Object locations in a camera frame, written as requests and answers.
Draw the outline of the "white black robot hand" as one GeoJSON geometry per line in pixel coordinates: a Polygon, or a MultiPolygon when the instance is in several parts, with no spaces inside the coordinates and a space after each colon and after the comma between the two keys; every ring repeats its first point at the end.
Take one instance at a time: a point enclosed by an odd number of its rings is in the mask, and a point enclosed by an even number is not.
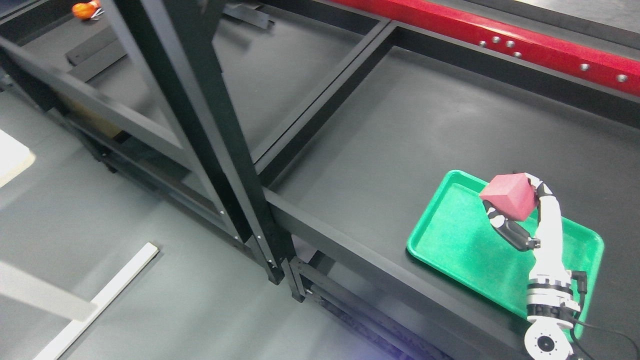
{"type": "Polygon", "coordinates": [[[486,200],[482,204],[491,227],[517,251],[532,251],[535,264],[530,270],[537,274],[562,278],[567,269],[562,261],[563,224],[560,204],[548,184],[526,172],[534,189],[537,205],[524,221],[506,218],[486,200]]]}

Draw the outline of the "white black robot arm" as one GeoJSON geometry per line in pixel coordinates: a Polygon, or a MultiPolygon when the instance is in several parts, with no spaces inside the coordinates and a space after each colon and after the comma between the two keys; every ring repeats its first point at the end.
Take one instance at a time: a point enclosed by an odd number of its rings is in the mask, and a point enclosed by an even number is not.
{"type": "Polygon", "coordinates": [[[566,276],[532,271],[526,285],[525,350],[534,360],[573,360],[572,346],[565,331],[574,332],[585,306],[588,277],[585,271],[569,270],[566,276]]]}

